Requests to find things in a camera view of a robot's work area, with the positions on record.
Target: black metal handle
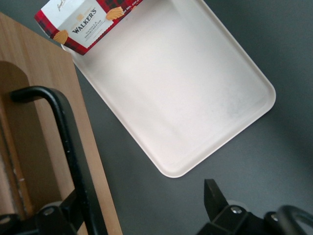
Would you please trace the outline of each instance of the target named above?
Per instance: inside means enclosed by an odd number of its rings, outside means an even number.
[[[282,206],[277,212],[277,217],[286,235],[307,235],[298,221],[313,228],[313,215],[294,206]]]
[[[67,98],[56,89],[42,86],[23,88],[10,95],[14,102],[31,102],[41,98],[48,101],[58,126],[88,234],[107,235],[74,114]]]

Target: cookie box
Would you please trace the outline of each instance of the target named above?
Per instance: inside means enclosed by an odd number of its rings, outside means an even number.
[[[53,40],[84,55],[142,0],[50,0],[35,20]]]

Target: black clamp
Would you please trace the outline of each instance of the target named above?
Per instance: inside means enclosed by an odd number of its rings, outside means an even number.
[[[268,212],[264,219],[229,205],[214,180],[204,182],[204,205],[211,222],[198,235],[307,235],[299,221],[313,228],[313,215],[293,206]]]
[[[47,206],[24,221],[16,214],[1,215],[0,235],[76,235],[83,221],[73,191],[59,206]]]

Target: white tray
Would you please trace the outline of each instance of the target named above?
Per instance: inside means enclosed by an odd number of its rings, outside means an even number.
[[[202,0],[144,0],[86,55],[65,50],[172,178],[275,102],[273,86]]]

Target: red tartan pattern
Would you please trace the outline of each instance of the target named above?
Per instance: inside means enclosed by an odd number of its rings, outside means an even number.
[[[65,46],[72,49],[73,51],[84,55],[89,51],[97,42],[99,42],[114,26],[116,26],[135,6],[142,2],[142,0],[137,0],[136,3],[133,3],[136,0],[97,0],[99,5],[104,9],[105,12],[108,12],[110,9],[116,7],[122,7],[123,10],[129,9],[125,12],[124,16],[113,20],[113,24],[93,43],[89,48],[86,48],[70,37],[68,37],[67,41],[65,42]],[[45,14],[40,10],[35,15],[35,20],[38,22],[39,26],[46,32],[46,34],[50,38],[54,38],[54,36],[59,32],[59,30],[50,22],[50,20],[45,16]]]

